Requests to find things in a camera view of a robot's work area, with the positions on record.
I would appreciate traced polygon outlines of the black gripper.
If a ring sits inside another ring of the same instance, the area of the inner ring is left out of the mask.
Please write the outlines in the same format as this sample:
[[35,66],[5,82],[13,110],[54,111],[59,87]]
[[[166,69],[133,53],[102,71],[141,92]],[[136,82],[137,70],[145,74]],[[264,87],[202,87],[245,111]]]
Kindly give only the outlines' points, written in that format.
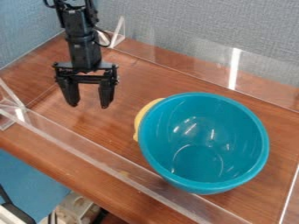
[[100,106],[105,109],[114,97],[117,65],[101,60],[97,38],[65,38],[69,62],[54,62],[54,80],[66,103],[76,107],[80,101],[78,84],[98,84]]

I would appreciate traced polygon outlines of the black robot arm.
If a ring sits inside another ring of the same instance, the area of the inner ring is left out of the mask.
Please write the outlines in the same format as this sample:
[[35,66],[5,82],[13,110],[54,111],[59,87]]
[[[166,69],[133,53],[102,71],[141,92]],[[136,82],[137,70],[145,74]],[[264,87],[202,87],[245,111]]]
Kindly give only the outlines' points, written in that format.
[[78,84],[98,84],[100,106],[105,109],[113,101],[117,65],[101,59],[94,4],[92,0],[84,0],[80,6],[70,5],[66,0],[51,0],[53,5],[46,0],[42,2],[55,10],[69,47],[70,62],[54,62],[51,65],[63,99],[76,107],[80,101]]

